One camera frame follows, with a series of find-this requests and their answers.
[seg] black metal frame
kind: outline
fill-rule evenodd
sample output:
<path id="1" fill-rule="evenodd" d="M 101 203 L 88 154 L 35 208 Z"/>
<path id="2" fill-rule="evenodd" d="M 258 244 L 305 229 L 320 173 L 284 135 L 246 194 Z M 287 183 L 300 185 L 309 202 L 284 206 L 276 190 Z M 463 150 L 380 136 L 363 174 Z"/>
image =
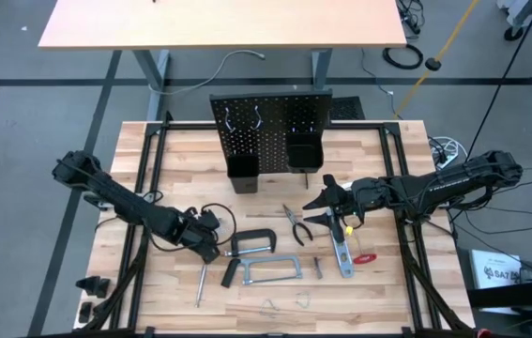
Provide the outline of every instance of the black metal frame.
<path id="1" fill-rule="evenodd" d="M 151 177 L 151 183 L 150 183 L 150 191 L 155 191 L 159 184 L 160 179 L 160 168 L 161 168 L 161 159 L 163 158 L 163 151 L 164 151 L 164 145 L 165 145 L 165 136 L 166 131 L 196 131 L 196 130 L 215 130 L 216 124 L 213 123 L 176 123 L 176 122 L 170 122 L 171 116 L 168 114 L 165 121 L 160 125 L 155 124 L 148 124 L 145 130 L 144 135 L 144 144 L 143 144 L 143 152 L 141 154 L 141 161 L 139 164 L 139 174 L 137 176 L 136 180 L 136 187 L 135 192 L 142 192 L 143 182 L 144 182 L 144 173 L 146 171 L 146 164 L 148 162 L 148 149 L 150 148 L 151 139 L 155 134 L 159 134 L 160 138 L 158 141 L 157 146 L 157 153 L 155 158 L 155 165 L 153 169 L 153 176 Z M 401 175 L 407 175 L 408 169 L 407 169 L 407 158 L 405 157 L 405 153 L 403 150 L 403 140 L 401 137 L 401 131 L 399 123 L 397 122 L 383 122 L 383 123 L 371 123 L 371 122 L 364 122 L 364 123 L 334 123 L 331 122 L 330 125 L 327 127 L 329 130 L 359 130 L 359 131 L 378 131 L 378 134 L 380 136 L 380 144 L 382 147 L 383 152 L 383 158 L 385 161 L 385 168 L 387 172 L 387 176 L 393 176 L 394 170 L 391 160 L 391 153 L 390 153 L 390 147 L 388 144 L 388 136 L 392 136 L 396 152 L 397 152 L 397 158 L 399 161 L 400 171 Z M 402 263 L 403 263 L 403 273 L 405 275 L 405 284 L 407 287 L 407 295 L 409 298 L 411 313 L 412 313 L 412 319 L 414 323 L 414 329 L 415 330 L 421 330 L 423 329 L 422 324 L 422 316 L 419 309 L 419 300 L 418 300 L 418 294 L 416 291 L 416 283 L 414 281 L 415 277 L 415 269 L 419 269 L 419 267 L 410 267 L 409 265 L 412 264 L 413 255 L 411 254 L 411 251 L 408 246 L 407 242 L 407 236 L 405 234 L 405 222 L 404 222 L 404 216 L 401 212 L 395 211 L 395 223 L 397 226 L 397 234 L 400 241 L 400 248 L 401 248 L 401 255 L 402 255 Z M 128 266 L 128 263 L 130 261 L 130 254 L 131 254 L 131 248 L 132 243 L 134 242 L 134 226 L 129 226 L 128 231 L 126 233 L 126 237 L 124 240 L 124 249 L 122 252 L 122 261 L 120 264 L 120 272 L 119 272 L 119 278 L 121 279 L 122 275 L 125 273 L 126 267 Z M 424 277 L 428 282 L 430 282 L 430 268 L 428 265 L 428 258 L 426 256 L 426 250 L 424 247 L 424 241 L 421 235 L 421 229 L 419 229 L 419 224 L 414 226 L 414 235 L 415 235 L 415 242 L 416 242 L 416 249 L 418 253 L 418 262 L 419 266 L 421 267 L 421 275 L 416 277 L 422 278 Z M 146 252 L 148 250 L 148 233 L 143 231 L 143 237 L 141 239 L 141 246 L 139 250 L 143 250 L 143 252 L 139 252 L 139 254 L 142 254 L 144 257 L 146 257 Z M 130 331 L 134 332 L 136 330 L 136 323 L 138 319 L 138 312 L 139 312 L 139 306 L 140 306 L 140 299 L 141 299 L 141 293 L 143 289 L 143 277 L 144 277 L 144 268 L 145 268 L 145 260 L 143 260 L 142 265 L 136 275 L 136 279 L 134 282 L 134 287 L 132 290 L 132 303 L 130 305 L 130 311 L 129 311 L 129 320 L 126 331 L 127 334 L 130 334 Z M 429 304 L 429 311 L 432 319 L 433 329 L 440 329 L 440 319 L 439 314 L 436 309 L 436 307 L 433 304 L 433 297 L 429 295 L 427 292 L 427 301 Z M 117 304 L 116 308 L 114 309 L 114 313 L 112 314 L 112 320 L 110 323 L 110 330 L 115 330 L 119 326 L 119 317 L 121 314 L 121 302 Z M 397 333 L 397 334 L 360 334 L 359 337 L 404 337 L 407 332 L 411 334 L 411 330 L 408 328 L 407 331 L 404 331 L 404 333 Z M 164 336 L 173 337 L 173 336 L 180 336 L 184 338 L 207 338 L 207 337 L 213 337 L 213 338 L 223 338 L 226 336 L 235 336 L 238 337 L 239 335 L 231 335 L 231 334 L 167 334 Z M 282 336 L 282 334 L 242 334 L 243 337 L 273 337 L 273 336 Z M 294 338 L 301 338 L 301 337 L 315 337 L 319 336 L 317 334 L 284 334 L 284 336 L 292 336 Z M 354 336 L 353 334 L 333 334 L 329 336 L 339 336 L 339 337 L 351 337 Z"/>

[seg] desk leg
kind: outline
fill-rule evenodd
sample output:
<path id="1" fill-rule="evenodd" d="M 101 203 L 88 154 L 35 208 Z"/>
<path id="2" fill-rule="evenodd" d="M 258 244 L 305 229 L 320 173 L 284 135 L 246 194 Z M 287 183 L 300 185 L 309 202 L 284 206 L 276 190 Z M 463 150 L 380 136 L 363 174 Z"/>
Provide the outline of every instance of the desk leg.
<path id="1" fill-rule="evenodd" d="M 155 64 L 153 55 L 150 51 L 132 51 L 138 61 L 139 66 L 143 70 L 144 76 L 151 88 L 157 91 L 163 91 L 165 88 L 164 79 L 167 70 L 168 59 L 170 58 L 170 51 L 161 50 L 160 56 Z M 163 106 L 163 95 L 151 92 L 149 98 L 149 108 L 146 114 L 147 121 L 156 121 L 161 119 L 160 110 Z"/>
<path id="2" fill-rule="evenodd" d="M 332 48 L 312 51 L 313 89 L 324 89 L 331 57 Z"/>

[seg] black tool handle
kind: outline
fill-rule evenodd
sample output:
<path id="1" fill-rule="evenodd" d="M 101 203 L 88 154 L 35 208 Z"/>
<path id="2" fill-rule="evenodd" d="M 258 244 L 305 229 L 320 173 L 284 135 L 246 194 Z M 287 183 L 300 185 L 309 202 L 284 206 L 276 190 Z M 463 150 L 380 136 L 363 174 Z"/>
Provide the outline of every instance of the black tool handle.
<path id="1" fill-rule="evenodd" d="M 238 242 L 245 239 L 269 238 L 271 252 L 276 251 L 276 233 L 272 229 L 257 229 L 237 232 L 231 240 L 232 257 L 238 257 Z"/>
<path id="2" fill-rule="evenodd" d="M 221 286 L 230 287 L 232 279 L 235 278 L 236 267 L 240 263 L 240 259 L 233 258 L 230 263 L 228 263 L 228 269 L 224 273 L 224 278 L 221 280 Z"/>

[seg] black tool holder cup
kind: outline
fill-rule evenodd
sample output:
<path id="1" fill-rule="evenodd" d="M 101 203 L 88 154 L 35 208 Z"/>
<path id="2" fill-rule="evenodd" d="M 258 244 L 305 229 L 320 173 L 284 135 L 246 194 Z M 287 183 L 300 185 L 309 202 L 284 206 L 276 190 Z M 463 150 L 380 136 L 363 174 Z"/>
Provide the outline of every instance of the black tool holder cup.
<path id="1" fill-rule="evenodd" d="M 259 176 L 259 157 L 257 155 L 233 155 L 226 159 L 228 178 L 236 193 L 256 193 Z"/>
<path id="2" fill-rule="evenodd" d="M 317 173 L 324 164 L 322 135 L 319 132 L 287 132 L 286 153 L 291 173 Z"/>

